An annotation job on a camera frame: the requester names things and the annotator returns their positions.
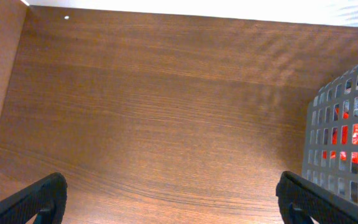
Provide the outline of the grey plastic basket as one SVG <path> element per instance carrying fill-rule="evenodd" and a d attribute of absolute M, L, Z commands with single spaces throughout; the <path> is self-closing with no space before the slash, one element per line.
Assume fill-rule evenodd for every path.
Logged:
<path fill-rule="evenodd" d="M 358 205 L 358 64 L 309 104 L 301 175 Z"/>

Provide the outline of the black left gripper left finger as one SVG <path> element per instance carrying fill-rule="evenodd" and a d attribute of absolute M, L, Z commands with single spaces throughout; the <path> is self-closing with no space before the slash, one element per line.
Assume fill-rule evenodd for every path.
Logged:
<path fill-rule="evenodd" d="M 67 203 L 67 182 L 58 172 L 0 201 L 1 223 L 61 224 Z"/>

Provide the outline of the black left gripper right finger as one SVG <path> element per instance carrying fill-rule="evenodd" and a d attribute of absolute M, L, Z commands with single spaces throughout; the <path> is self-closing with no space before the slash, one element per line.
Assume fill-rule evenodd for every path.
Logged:
<path fill-rule="evenodd" d="M 358 205 L 290 171 L 281 174 L 276 196 L 285 224 L 358 223 Z"/>

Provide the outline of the orange pasta packet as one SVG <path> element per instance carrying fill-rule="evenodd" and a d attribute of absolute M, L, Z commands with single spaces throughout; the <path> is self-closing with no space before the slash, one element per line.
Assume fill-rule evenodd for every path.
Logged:
<path fill-rule="evenodd" d="M 306 162 L 358 174 L 358 116 L 349 100 L 313 109 L 306 138 Z"/>

